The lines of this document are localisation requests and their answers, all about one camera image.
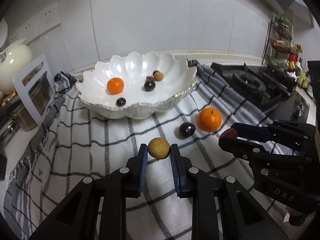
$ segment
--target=orange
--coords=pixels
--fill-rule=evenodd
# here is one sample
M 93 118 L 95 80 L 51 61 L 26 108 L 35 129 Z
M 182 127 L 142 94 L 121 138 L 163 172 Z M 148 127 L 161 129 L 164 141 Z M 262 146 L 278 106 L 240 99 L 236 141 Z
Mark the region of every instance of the orange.
M 221 114 L 215 108 L 205 108 L 199 113 L 198 125 L 206 132 L 214 132 L 220 128 Z
M 122 92 L 124 82 L 121 78 L 111 78 L 107 83 L 107 89 L 111 95 L 116 95 Z

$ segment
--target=dark purple grape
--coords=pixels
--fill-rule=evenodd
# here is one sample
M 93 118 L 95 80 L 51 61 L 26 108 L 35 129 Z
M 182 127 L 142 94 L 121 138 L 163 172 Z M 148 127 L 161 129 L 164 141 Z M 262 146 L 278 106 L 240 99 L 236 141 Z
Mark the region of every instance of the dark purple grape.
M 127 101 L 125 98 L 119 98 L 116 102 L 117 106 L 124 106 Z
M 146 77 L 146 80 L 147 80 L 147 81 L 155 81 L 155 78 L 154 78 L 154 77 L 151 77 L 151 76 L 147 76 L 147 77 Z
M 154 81 L 146 81 L 143 87 L 145 91 L 149 92 L 155 89 L 156 83 Z
M 191 135 L 193 135 L 196 131 L 196 127 L 190 123 L 190 122 L 184 122 L 182 125 L 179 127 L 179 134 L 183 138 L 188 138 Z

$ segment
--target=white tile wall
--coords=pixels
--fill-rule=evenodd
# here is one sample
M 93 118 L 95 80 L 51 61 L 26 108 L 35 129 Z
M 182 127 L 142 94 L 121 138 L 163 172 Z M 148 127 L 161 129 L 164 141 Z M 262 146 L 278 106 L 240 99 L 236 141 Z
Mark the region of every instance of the white tile wall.
M 5 16 L 9 35 L 55 1 L 15 0 Z M 133 50 L 261 56 L 272 16 L 258 0 L 58 1 L 61 26 L 30 45 L 35 55 L 49 58 L 53 72 L 77 72 Z
M 262 56 L 268 32 L 268 22 L 235 1 L 232 35 L 229 51 Z
M 189 0 L 188 48 L 228 50 L 234 0 Z
M 42 54 L 45 55 L 52 75 L 55 75 L 60 71 L 65 73 L 72 71 L 63 44 L 61 26 L 45 33 L 28 46 L 31 48 L 34 58 L 39 57 Z
M 188 47 L 188 0 L 91 0 L 101 60 Z
M 90 0 L 59 0 L 63 41 L 73 69 L 99 60 Z

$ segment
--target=plaid fabric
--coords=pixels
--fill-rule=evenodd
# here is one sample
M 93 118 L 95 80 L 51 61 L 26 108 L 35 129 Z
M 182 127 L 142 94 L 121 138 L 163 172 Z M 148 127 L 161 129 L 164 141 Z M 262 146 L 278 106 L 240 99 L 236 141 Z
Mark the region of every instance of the plaid fabric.
M 234 122 L 262 125 L 271 120 L 212 69 L 197 61 L 190 65 L 198 66 L 199 80 L 193 91 L 170 111 L 144 120 L 108 120 L 85 108 L 74 89 L 60 94 L 70 83 L 63 86 L 66 76 L 56 77 L 56 99 L 12 172 L 5 196 L 5 218 L 17 236 L 28 239 L 84 176 L 104 178 L 137 154 L 141 143 L 148 144 L 155 137 L 177 143 L 182 156 L 211 176 L 234 176 L 281 225 L 285 206 L 254 190 L 248 163 L 218 146 L 220 134 Z M 213 133 L 196 125 L 198 112 L 207 106 L 217 108 L 223 116 L 221 127 Z M 178 128 L 187 121 L 197 130 L 192 137 L 180 139 Z M 274 143 L 264 146 L 272 153 L 291 153 Z M 148 158 L 143 194 L 127 199 L 127 239 L 190 239 L 192 201 L 177 198 L 169 158 L 159 162 Z

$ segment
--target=bowl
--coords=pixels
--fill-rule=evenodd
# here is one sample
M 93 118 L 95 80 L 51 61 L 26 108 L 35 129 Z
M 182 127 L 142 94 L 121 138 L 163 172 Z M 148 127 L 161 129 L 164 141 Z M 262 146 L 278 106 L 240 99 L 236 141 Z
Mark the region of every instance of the bowl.
M 152 76 L 155 70 L 162 72 L 164 78 L 156 81 L 153 91 L 146 92 L 143 88 L 146 77 Z M 172 54 L 131 52 L 126 57 L 113 56 L 107 63 L 97 62 L 82 77 L 83 82 L 77 82 L 75 87 L 78 99 L 88 109 L 109 119 L 144 119 L 173 108 L 184 98 L 196 84 L 196 67 L 188 68 L 186 59 L 175 59 Z M 124 81 L 124 89 L 111 95 L 106 84 L 114 77 Z M 119 98 L 126 99 L 122 107 L 116 105 Z

